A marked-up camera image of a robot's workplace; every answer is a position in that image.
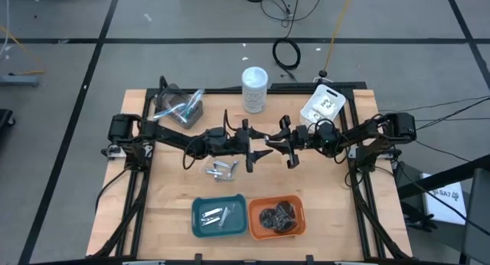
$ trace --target orange container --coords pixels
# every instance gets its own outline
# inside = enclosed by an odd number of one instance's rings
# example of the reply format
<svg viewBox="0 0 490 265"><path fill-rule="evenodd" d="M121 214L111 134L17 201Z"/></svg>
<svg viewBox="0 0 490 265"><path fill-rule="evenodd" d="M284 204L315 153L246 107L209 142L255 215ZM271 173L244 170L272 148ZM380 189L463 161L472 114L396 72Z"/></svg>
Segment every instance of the orange container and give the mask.
<svg viewBox="0 0 490 265"><path fill-rule="evenodd" d="M259 219L260 213L264 209L275 208L281 201L288 201L292 204L296 215L296 223L298 223L294 229L285 234L277 234L273 230L264 228ZM248 204L248 224L250 234L252 234L252 237L255 240L301 235L306 229L305 213L303 211L301 199L296 195L253 199Z"/></svg>

